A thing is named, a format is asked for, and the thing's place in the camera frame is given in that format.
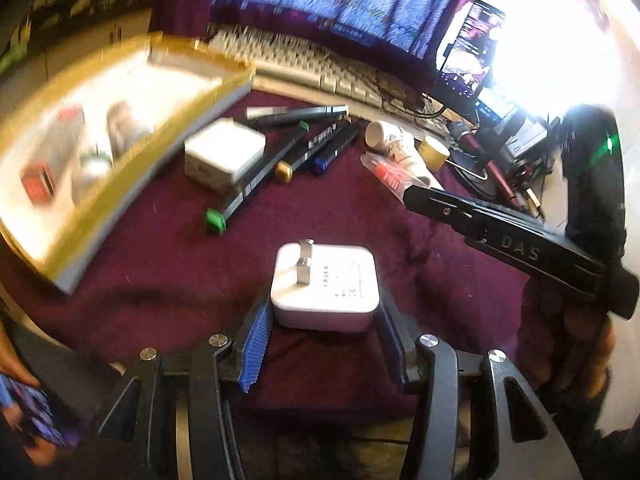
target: monitor screen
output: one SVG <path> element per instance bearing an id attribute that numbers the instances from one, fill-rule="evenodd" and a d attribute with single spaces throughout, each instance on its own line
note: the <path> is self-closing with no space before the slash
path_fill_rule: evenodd
<path id="1" fill-rule="evenodd" d="M 435 78 L 435 50 L 456 0 L 213 0 L 212 22 L 316 41 L 417 89 Z"/>
<path id="2" fill-rule="evenodd" d="M 487 118 L 494 126 L 503 120 L 515 104 L 510 102 L 498 83 L 491 87 L 485 86 L 476 99 L 478 114 Z"/>
<path id="3" fill-rule="evenodd" d="M 504 14 L 476 0 L 441 70 L 444 83 L 462 97 L 476 95 L 491 70 L 495 46 L 504 26 Z"/>

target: keyboard key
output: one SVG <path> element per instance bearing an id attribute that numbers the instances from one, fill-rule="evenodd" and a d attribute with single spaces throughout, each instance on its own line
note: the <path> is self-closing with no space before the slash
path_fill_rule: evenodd
<path id="1" fill-rule="evenodd" d="M 254 63 L 258 73 L 309 86 L 315 89 L 320 88 L 319 73 L 305 72 L 295 68 L 285 68 L 277 62 L 269 62 L 261 59 L 254 60 Z"/>
<path id="2" fill-rule="evenodd" d="M 338 94 L 346 95 L 347 97 L 351 97 L 351 83 L 349 81 L 345 81 L 340 79 L 338 84 L 335 87 L 335 91 Z"/>
<path id="3" fill-rule="evenodd" d="M 380 97 L 378 94 L 367 92 L 367 98 L 365 102 L 369 106 L 375 106 L 376 108 L 382 107 L 382 97 Z"/>
<path id="4" fill-rule="evenodd" d="M 367 99 L 367 91 L 360 86 L 354 86 L 353 90 L 351 90 L 351 97 L 356 99 L 356 101 L 366 102 Z"/>
<path id="5" fill-rule="evenodd" d="M 335 77 L 330 75 L 325 75 L 322 77 L 320 81 L 320 89 L 325 92 L 329 92 L 331 94 L 335 94 L 335 87 L 338 84 L 338 81 Z"/>

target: keyboard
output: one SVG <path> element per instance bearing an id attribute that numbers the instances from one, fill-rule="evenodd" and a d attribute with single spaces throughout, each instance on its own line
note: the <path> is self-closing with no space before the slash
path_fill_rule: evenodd
<path id="1" fill-rule="evenodd" d="M 355 101 L 448 137 L 444 120 L 416 118 L 404 108 L 402 99 L 406 98 L 407 90 L 402 82 L 312 41 L 251 27 L 223 25 L 212 35 L 209 47 L 236 60 L 251 60 L 258 75 L 343 96 L 345 104 L 349 104 L 348 100 Z"/>

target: gold-framed tray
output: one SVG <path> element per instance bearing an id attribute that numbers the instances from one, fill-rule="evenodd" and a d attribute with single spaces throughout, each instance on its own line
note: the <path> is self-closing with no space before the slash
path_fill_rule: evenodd
<path id="1" fill-rule="evenodd" d="M 70 294 L 106 235 L 184 139 L 251 89 L 255 68 L 160 33 L 55 76 L 0 125 L 0 233 Z"/>

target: paper cup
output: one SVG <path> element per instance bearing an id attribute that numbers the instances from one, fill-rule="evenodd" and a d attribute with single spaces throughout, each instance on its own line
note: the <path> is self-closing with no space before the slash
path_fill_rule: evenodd
<path id="1" fill-rule="evenodd" d="M 449 150 L 439 140 L 425 137 L 418 146 L 418 153 L 429 171 L 438 171 L 449 158 Z"/>
<path id="2" fill-rule="evenodd" d="M 386 121 L 374 121 L 369 123 L 364 132 L 364 140 L 372 150 L 383 152 L 386 147 L 395 140 L 407 139 L 413 140 L 412 134 L 404 131 L 400 126 L 387 123 Z"/>

